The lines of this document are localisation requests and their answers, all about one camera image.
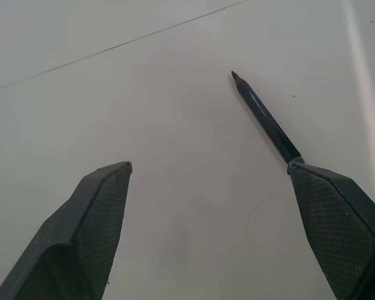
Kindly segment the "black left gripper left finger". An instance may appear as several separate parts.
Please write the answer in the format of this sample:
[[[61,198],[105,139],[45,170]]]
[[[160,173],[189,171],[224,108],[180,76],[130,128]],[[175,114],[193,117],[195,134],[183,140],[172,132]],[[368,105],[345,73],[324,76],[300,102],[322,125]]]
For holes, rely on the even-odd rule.
[[[132,172],[124,161],[84,176],[16,261],[0,285],[0,300],[101,300]]]

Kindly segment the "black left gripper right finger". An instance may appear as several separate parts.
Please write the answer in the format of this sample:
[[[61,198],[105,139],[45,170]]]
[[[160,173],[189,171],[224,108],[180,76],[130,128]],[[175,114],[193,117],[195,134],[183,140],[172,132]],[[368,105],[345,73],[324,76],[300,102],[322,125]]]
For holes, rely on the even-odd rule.
[[[375,300],[375,203],[349,177],[288,165],[309,245],[337,300]]]

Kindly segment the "black marker pen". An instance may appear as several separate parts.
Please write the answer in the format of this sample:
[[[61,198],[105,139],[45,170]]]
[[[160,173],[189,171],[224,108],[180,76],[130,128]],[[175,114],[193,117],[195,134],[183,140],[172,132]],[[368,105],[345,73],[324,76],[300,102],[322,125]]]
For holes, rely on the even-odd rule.
[[[235,81],[239,94],[251,112],[255,115],[258,122],[272,143],[275,145],[284,161],[287,164],[289,164],[291,161],[304,163],[301,153],[287,137],[285,132],[273,118],[273,115],[269,112],[252,87],[234,71],[231,72],[231,75]]]

